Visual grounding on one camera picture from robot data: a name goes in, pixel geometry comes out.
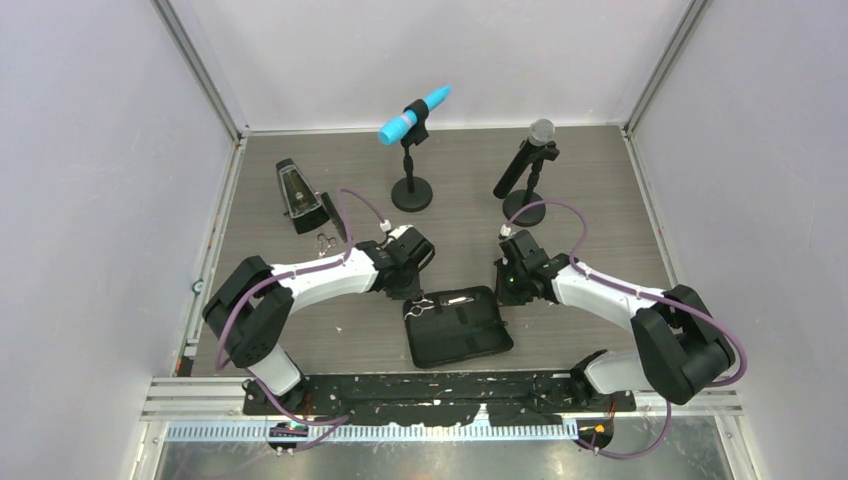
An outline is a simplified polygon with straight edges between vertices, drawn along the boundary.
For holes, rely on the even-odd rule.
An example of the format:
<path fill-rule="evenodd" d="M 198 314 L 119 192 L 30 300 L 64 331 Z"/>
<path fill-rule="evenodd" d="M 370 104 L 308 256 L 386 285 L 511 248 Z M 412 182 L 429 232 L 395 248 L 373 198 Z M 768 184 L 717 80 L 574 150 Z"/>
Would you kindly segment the silver scissors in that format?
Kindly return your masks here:
<path fill-rule="evenodd" d="M 471 296 L 459 296 L 455 298 L 450 298 L 448 300 L 433 300 L 426 297 L 421 297 L 420 299 L 413 300 L 411 302 L 410 307 L 404 313 L 404 319 L 410 317 L 420 317 L 425 312 L 429 310 L 433 310 L 436 307 L 453 307 L 458 305 L 463 305 L 467 303 L 473 303 L 475 299 Z"/>
<path fill-rule="evenodd" d="M 324 233 L 319 233 L 316 237 L 318 245 L 318 257 L 325 257 L 331 249 L 337 245 L 337 238 Z"/>

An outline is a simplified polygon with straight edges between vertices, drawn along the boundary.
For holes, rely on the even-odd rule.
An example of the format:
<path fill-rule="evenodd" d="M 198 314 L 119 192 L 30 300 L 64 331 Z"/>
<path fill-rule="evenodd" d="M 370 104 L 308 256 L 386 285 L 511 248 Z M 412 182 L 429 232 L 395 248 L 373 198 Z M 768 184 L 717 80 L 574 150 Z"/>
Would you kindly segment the black zip tool case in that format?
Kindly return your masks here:
<path fill-rule="evenodd" d="M 404 319 L 404 313 L 413 300 L 403 304 L 403 321 L 415 367 L 431 369 L 504 353 L 514 347 L 491 288 L 474 286 L 430 292 L 421 297 L 439 301 L 459 296 L 471 296 L 475 301 L 453 307 L 436 307 L 420 317 L 407 319 Z"/>

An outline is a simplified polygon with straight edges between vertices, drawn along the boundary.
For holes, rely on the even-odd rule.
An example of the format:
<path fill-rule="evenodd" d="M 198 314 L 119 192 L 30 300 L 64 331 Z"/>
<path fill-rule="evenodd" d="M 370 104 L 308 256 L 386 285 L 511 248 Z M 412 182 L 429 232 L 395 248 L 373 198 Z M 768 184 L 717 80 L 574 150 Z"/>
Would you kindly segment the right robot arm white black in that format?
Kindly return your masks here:
<path fill-rule="evenodd" d="M 527 230 L 503 227 L 499 247 L 495 293 L 502 305 L 540 299 L 579 308 L 633 337 L 633 350 L 600 350 L 572 369 L 571 397 L 584 410 L 629 390 L 684 405 L 736 364 L 731 342 L 688 286 L 662 290 L 600 274 L 565 253 L 549 256 Z"/>

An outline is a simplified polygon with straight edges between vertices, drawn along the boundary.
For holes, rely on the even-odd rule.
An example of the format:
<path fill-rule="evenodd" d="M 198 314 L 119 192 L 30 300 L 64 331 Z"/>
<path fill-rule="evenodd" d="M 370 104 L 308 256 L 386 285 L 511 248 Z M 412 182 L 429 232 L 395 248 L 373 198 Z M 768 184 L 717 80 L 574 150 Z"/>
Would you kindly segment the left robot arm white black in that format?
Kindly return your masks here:
<path fill-rule="evenodd" d="M 348 294 L 383 292 L 392 299 L 420 296 L 420 273 L 435 246 L 412 225 L 381 241 L 363 241 L 337 255 L 299 264 L 244 259 L 210 296 L 202 318 L 219 341 L 216 362 L 249 371 L 268 389 L 280 412 L 298 412 L 307 398 L 303 374 L 280 344 L 290 315 Z"/>

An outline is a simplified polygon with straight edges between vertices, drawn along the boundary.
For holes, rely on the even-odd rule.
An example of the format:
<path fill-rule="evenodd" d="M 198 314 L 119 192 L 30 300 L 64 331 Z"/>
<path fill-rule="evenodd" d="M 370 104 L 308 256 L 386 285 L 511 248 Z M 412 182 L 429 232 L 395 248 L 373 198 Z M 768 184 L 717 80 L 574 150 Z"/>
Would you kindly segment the right black microphone stand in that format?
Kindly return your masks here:
<path fill-rule="evenodd" d="M 524 168 L 530 167 L 526 187 L 523 190 L 515 190 L 509 193 L 502 204 L 502 212 L 506 219 L 511 218 L 520 209 L 526 207 L 530 203 L 542 200 L 542 197 L 535 192 L 539 182 L 541 171 L 545 161 L 554 161 L 560 154 L 555 141 L 550 141 L 543 146 L 536 147 L 534 152 L 529 152 L 526 155 Z M 514 220 L 514 224 L 520 227 L 532 227 L 538 225 L 544 220 L 546 215 L 546 207 L 544 205 L 530 207 L 524 210 Z"/>

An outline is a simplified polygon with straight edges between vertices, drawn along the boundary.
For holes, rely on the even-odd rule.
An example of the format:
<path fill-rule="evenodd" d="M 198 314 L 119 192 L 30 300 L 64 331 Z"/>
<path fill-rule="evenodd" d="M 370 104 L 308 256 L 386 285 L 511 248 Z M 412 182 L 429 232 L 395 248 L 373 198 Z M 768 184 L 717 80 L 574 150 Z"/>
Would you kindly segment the black microphone stand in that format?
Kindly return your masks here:
<path fill-rule="evenodd" d="M 506 219 L 511 218 L 520 209 L 526 207 L 530 203 L 542 200 L 542 197 L 535 192 L 539 182 L 541 171 L 545 161 L 554 161 L 560 154 L 555 141 L 550 141 L 543 146 L 536 147 L 534 152 L 529 152 L 526 155 L 524 168 L 530 167 L 526 187 L 523 190 L 515 190 L 509 193 L 502 204 L 502 212 Z M 514 220 L 514 224 L 520 227 L 532 227 L 538 225 L 544 220 L 546 215 L 546 207 L 544 205 L 530 207 L 524 210 Z"/>
<path fill-rule="evenodd" d="M 429 138 L 426 120 L 430 108 L 423 99 L 416 99 L 407 106 L 405 114 L 415 114 L 415 124 L 400 138 L 404 149 L 403 168 L 405 177 L 395 183 L 391 190 L 393 205 L 403 212 L 419 212 L 430 205 L 433 199 L 431 185 L 421 177 L 414 175 L 414 161 L 410 153 L 412 146 L 418 146 Z"/>

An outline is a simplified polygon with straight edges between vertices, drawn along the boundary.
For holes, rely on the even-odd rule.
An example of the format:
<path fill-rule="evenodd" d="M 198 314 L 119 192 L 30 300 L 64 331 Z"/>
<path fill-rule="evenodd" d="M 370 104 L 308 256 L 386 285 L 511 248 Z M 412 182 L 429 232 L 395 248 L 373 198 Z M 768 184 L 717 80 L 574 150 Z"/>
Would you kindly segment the left black microphone stand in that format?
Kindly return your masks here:
<path fill-rule="evenodd" d="M 418 146 L 429 138 L 426 120 L 430 108 L 423 99 L 416 99 L 407 106 L 405 114 L 415 114 L 415 124 L 400 138 L 404 149 L 403 168 L 405 177 L 395 183 L 391 190 L 393 205 L 403 212 L 419 212 L 430 205 L 433 199 L 431 185 L 421 177 L 414 175 L 414 161 L 410 153 L 412 146 Z"/>

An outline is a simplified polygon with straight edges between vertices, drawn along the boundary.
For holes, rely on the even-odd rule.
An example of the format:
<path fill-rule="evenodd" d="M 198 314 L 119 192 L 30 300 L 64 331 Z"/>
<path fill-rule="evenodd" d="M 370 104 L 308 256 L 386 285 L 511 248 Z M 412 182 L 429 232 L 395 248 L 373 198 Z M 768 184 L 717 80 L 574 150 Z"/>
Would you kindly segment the black comb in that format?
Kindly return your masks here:
<path fill-rule="evenodd" d="M 332 200 L 332 197 L 329 192 L 321 192 L 320 193 L 320 202 L 322 209 L 324 210 L 326 216 L 329 221 L 333 224 L 334 228 L 337 231 L 338 237 L 344 242 L 347 243 L 347 226 L 342 218 L 341 213 L 336 208 L 335 203 Z"/>

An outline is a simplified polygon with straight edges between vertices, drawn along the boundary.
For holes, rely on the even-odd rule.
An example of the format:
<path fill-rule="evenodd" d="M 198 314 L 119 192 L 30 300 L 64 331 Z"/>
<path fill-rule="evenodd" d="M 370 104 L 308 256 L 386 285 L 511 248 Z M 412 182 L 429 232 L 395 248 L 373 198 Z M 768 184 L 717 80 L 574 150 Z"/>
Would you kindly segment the black metronome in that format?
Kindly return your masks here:
<path fill-rule="evenodd" d="M 275 165 L 278 184 L 285 203 L 285 213 L 297 234 L 316 230 L 330 220 L 321 196 L 291 158 Z"/>

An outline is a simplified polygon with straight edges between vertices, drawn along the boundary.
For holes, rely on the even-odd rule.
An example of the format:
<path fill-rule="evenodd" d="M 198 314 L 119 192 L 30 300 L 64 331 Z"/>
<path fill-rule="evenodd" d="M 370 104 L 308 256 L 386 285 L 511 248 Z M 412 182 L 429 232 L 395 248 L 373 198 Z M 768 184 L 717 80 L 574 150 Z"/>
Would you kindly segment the blue microphone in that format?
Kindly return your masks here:
<path fill-rule="evenodd" d="M 414 100 L 403 112 L 387 121 L 377 132 L 377 138 L 383 145 L 400 142 L 403 146 L 420 145 L 429 137 L 426 121 L 430 113 L 440 106 L 452 92 L 450 85 L 430 92 L 423 98 Z"/>

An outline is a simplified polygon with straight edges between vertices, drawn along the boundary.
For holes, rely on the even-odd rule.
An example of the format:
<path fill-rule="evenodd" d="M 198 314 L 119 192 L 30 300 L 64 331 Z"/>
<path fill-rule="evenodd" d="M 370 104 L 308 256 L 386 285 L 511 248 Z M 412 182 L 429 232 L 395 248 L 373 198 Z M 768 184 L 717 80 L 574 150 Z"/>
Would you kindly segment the black silver microphone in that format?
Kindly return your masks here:
<path fill-rule="evenodd" d="M 505 199 L 533 162 L 552 161 L 558 157 L 554 135 L 555 125 L 549 119 L 538 119 L 530 125 L 527 137 L 493 189 L 496 198 Z"/>

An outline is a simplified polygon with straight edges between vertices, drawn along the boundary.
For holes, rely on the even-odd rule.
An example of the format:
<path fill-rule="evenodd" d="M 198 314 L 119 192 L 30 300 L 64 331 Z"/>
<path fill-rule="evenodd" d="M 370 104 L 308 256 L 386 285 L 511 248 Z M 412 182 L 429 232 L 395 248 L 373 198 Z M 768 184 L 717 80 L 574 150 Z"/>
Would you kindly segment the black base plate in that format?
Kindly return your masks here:
<path fill-rule="evenodd" d="M 348 425 L 465 426 L 486 413 L 495 426 L 553 425 L 562 414 L 604 417 L 635 411 L 632 395 L 592 393 L 566 372 L 519 370 L 382 374 L 314 374 L 271 401 L 246 380 L 243 412 L 278 414 Z"/>

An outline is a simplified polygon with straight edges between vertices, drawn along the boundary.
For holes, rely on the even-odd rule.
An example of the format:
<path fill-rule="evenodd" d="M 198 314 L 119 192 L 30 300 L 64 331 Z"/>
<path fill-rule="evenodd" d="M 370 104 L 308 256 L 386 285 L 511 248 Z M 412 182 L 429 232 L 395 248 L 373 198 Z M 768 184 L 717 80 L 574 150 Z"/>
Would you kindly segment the aluminium rail front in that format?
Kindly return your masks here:
<path fill-rule="evenodd" d="M 271 429 L 284 416 L 271 412 L 249 416 L 243 412 L 246 394 L 241 377 L 161 378 L 152 381 L 142 408 L 141 419 L 164 424 L 164 439 L 175 442 L 261 442 L 301 440 L 321 437 L 325 442 L 453 442 L 497 440 L 575 440 L 582 425 L 598 418 L 598 413 L 561 413 L 545 425 L 496 426 L 482 405 L 463 420 L 446 426 L 426 426 L 419 421 L 410 426 L 389 422 L 367 426 L 358 421 L 331 430 L 329 426 L 309 427 L 307 434 L 284 437 Z"/>

